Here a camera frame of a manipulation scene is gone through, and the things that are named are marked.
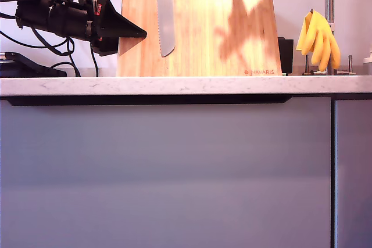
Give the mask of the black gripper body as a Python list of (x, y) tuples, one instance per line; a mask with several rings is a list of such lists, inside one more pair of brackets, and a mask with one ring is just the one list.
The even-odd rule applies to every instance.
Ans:
[(87, 12), (87, 23), (85, 28), (85, 36), (89, 42), (93, 42), (97, 38), (97, 20), (98, 3), (97, 0), (86, 0), (85, 10)]

